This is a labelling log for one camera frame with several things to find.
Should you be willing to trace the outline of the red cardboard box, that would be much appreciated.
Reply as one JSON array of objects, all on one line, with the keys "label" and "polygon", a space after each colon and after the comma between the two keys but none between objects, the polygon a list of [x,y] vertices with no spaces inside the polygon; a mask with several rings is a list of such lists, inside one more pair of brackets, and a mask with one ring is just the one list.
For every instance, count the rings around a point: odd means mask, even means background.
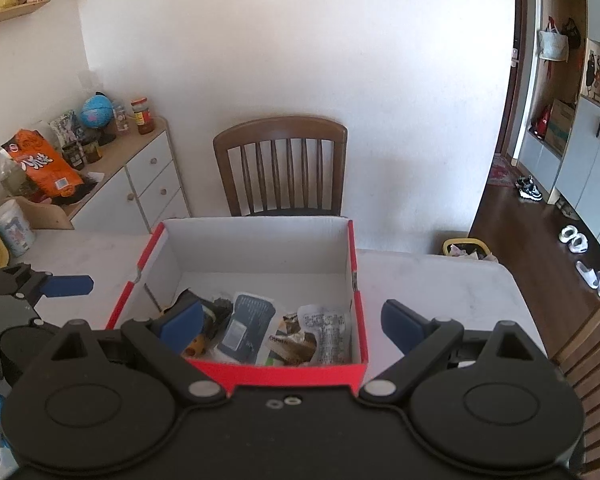
[{"label": "red cardboard box", "polygon": [[190,313],[169,346],[227,390],[362,385],[367,338],[352,221],[173,219],[151,235],[107,326]]}]

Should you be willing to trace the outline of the blue globe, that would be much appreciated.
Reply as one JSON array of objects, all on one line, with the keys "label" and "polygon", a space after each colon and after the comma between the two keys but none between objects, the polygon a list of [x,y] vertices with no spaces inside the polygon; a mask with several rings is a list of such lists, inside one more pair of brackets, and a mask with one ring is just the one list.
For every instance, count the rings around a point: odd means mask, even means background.
[{"label": "blue globe", "polygon": [[107,131],[108,125],[113,119],[112,102],[102,92],[96,92],[94,96],[87,99],[80,111],[81,124],[97,133],[97,141],[100,146],[116,140],[116,136]]}]

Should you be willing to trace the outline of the white green printed packet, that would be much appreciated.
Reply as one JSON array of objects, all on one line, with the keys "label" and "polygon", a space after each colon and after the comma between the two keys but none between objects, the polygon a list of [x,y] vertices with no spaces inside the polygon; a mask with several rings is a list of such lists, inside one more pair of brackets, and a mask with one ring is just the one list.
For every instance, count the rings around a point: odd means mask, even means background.
[{"label": "white green printed packet", "polygon": [[348,364],[351,359],[351,315],[345,308],[306,304],[298,310],[303,333],[315,339],[310,364]]}]

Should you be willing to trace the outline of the yellow rimmed waste bin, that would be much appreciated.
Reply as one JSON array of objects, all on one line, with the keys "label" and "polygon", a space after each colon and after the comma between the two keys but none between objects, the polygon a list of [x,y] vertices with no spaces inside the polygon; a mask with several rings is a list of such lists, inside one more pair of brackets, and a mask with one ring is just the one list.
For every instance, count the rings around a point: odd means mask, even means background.
[{"label": "yellow rimmed waste bin", "polygon": [[449,238],[442,244],[442,255],[478,261],[498,261],[488,245],[478,238]]}]

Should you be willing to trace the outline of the hanging tote bag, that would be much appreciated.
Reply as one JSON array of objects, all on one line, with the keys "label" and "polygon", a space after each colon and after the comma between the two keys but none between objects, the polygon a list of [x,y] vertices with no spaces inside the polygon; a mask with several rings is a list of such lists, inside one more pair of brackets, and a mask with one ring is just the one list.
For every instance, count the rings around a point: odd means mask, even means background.
[{"label": "hanging tote bag", "polygon": [[541,60],[547,62],[568,61],[568,37],[558,32],[551,16],[547,19],[545,28],[538,31],[538,55]]}]

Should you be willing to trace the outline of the brown wooden chair far side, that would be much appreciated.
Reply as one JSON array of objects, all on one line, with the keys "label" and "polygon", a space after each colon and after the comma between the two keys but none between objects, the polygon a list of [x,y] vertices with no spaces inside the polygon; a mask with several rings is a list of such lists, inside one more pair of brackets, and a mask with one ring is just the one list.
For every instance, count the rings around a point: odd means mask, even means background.
[{"label": "brown wooden chair far side", "polygon": [[213,139],[233,217],[332,216],[342,209],[348,130],[333,120],[278,116]]}]

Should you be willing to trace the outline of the white drawer cabinet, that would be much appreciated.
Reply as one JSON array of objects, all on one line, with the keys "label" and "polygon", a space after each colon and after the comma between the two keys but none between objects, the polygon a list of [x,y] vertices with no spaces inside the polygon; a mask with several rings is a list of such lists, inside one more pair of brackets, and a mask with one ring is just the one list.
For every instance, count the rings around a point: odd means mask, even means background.
[{"label": "white drawer cabinet", "polygon": [[77,231],[148,234],[164,220],[190,216],[169,125],[162,117],[150,133],[131,128],[105,145],[102,158],[84,171],[97,185],[84,200],[65,208]]}]

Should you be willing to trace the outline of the silver foil wrapper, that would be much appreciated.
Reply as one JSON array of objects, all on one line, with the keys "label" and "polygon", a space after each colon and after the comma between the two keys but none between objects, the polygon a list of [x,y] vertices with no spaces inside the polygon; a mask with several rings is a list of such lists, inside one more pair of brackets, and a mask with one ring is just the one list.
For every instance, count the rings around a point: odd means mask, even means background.
[{"label": "silver foil wrapper", "polygon": [[266,346],[270,356],[285,365],[308,364],[314,357],[317,343],[315,336],[302,330],[298,314],[286,314],[274,335],[268,337]]}]

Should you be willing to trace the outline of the dark blue packet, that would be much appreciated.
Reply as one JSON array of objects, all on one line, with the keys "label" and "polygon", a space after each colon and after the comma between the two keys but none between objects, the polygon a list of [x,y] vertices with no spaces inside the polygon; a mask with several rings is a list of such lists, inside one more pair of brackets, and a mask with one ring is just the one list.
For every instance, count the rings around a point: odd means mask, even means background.
[{"label": "dark blue packet", "polygon": [[218,344],[218,351],[239,364],[257,363],[265,336],[276,317],[272,300],[240,292]]}]

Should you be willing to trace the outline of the white paper cup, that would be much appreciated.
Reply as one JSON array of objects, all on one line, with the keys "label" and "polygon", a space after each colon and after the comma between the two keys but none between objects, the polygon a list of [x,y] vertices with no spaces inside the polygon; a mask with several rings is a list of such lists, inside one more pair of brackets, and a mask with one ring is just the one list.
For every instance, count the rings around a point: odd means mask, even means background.
[{"label": "white paper cup", "polygon": [[21,257],[34,244],[35,234],[14,198],[0,206],[0,234],[14,257]]}]

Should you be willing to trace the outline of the brown wooden chair right side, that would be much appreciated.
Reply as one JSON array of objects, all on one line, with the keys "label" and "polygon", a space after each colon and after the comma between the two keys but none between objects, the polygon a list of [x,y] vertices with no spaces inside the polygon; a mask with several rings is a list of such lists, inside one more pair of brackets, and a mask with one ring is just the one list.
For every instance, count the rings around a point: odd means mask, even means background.
[{"label": "brown wooden chair right side", "polygon": [[579,474],[600,479],[600,305],[553,356],[584,408]]}]

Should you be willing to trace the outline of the white blue wall cabinet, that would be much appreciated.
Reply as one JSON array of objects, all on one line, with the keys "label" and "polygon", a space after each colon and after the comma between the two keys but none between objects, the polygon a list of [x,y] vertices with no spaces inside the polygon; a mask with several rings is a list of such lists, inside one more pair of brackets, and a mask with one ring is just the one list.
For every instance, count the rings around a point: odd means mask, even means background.
[{"label": "white blue wall cabinet", "polygon": [[[539,58],[538,31],[550,16],[568,37],[567,62]],[[514,161],[600,245],[600,0],[540,0],[535,30],[530,116]]]}]

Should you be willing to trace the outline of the brown wooden chair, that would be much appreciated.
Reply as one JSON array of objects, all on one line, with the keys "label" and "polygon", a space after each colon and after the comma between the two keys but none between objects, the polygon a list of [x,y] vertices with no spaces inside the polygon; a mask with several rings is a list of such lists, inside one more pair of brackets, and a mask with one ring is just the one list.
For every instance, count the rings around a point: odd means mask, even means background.
[{"label": "brown wooden chair", "polygon": [[579,474],[600,479],[600,305],[553,356],[584,408]]},{"label": "brown wooden chair", "polygon": [[213,139],[233,217],[332,216],[342,209],[348,130],[333,120],[278,116]]}]

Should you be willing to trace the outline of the red lid sauce jar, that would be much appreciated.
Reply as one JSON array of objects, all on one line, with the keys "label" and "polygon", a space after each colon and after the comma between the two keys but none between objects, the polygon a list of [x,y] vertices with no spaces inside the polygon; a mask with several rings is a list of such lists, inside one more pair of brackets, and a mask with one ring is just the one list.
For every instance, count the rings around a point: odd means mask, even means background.
[{"label": "red lid sauce jar", "polygon": [[151,115],[146,96],[131,101],[134,120],[139,134],[148,134],[155,130],[155,121]]}]

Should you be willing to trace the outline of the orange snack bag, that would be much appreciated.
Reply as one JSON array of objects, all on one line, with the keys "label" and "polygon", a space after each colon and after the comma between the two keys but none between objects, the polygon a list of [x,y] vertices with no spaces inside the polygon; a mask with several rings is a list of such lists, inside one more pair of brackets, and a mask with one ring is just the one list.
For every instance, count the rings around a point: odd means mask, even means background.
[{"label": "orange snack bag", "polygon": [[49,198],[71,197],[84,185],[76,170],[38,130],[20,129],[2,149]]}]

